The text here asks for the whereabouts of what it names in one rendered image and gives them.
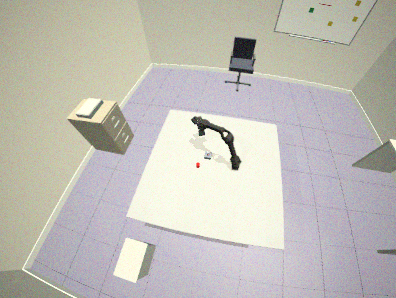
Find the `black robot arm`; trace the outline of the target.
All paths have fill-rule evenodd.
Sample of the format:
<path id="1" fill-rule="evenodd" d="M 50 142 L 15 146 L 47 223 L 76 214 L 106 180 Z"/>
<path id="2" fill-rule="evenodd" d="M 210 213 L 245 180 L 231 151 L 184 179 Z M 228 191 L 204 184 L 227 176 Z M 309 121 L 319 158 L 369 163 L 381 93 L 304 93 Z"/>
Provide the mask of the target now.
<path id="1" fill-rule="evenodd" d="M 219 132 L 221 134 L 221 138 L 225 142 L 225 144 L 228 145 L 230 153 L 231 153 L 231 158 L 230 161 L 232 163 L 232 169 L 234 171 L 237 171 L 239 168 L 239 165 L 241 164 L 241 160 L 239 159 L 236 149 L 234 146 L 234 135 L 231 133 L 231 131 L 227 130 L 225 127 L 221 127 L 218 125 L 215 125 L 213 123 L 210 123 L 209 120 L 201 118 L 200 120 L 194 116 L 191 121 L 197 125 L 198 129 L 201 129 L 204 131 L 205 129 L 209 128 L 211 130 L 214 130 L 216 132 Z M 224 132 L 227 132 L 228 135 L 224 137 Z"/>

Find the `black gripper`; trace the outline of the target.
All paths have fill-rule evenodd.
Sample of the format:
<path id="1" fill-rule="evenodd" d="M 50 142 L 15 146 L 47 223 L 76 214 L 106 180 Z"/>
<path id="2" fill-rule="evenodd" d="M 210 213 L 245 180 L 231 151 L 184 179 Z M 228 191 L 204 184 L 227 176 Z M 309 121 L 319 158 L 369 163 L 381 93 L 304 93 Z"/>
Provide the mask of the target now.
<path id="1" fill-rule="evenodd" d="M 202 118 L 202 116 L 197 116 L 197 118 L 200 120 Z M 199 136 L 204 136 L 205 135 L 205 131 L 202 131 L 201 129 L 198 130 Z"/>

